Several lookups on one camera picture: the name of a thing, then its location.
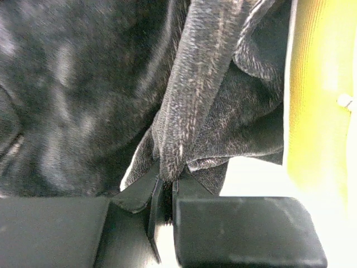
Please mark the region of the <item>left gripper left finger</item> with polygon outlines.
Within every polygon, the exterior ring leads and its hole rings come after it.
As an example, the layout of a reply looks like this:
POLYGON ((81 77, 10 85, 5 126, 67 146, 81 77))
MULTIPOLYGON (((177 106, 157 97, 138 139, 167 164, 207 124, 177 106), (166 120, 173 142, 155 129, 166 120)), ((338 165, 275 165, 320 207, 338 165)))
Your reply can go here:
POLYGON ((150 267, 158 165, 120 194, 1 200, 2 267, 150 267))

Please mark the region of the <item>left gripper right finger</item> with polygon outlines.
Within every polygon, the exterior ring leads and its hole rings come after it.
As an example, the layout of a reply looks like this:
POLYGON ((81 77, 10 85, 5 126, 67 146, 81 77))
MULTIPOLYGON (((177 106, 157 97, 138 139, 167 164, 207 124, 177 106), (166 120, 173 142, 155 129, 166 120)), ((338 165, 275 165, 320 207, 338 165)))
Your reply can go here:
POLYGON ((311 216, 295 198, 217 197, 183 173, 172 185, 182 267, 326 267, 311 216))

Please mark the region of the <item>white pillow with yellow edge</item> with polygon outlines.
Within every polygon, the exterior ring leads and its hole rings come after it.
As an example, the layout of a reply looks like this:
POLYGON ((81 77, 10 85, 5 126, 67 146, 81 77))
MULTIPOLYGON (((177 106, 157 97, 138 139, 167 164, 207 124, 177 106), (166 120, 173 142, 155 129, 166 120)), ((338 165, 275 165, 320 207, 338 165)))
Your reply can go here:
POLYGON ((348 213, 350 97, 356 86, 356 2, 293 1, 284 71, 288 177, 319 210, 348 213))

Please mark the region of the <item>black pillowcase with beige pattern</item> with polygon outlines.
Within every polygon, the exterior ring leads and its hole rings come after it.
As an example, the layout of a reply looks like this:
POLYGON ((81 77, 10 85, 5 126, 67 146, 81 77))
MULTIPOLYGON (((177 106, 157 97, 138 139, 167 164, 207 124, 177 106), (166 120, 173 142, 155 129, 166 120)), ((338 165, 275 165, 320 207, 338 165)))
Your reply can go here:
POLYGON ((2 1, 1 197, 116 195, 155 163, 219 194, 282 163, 291 1, 2 1))

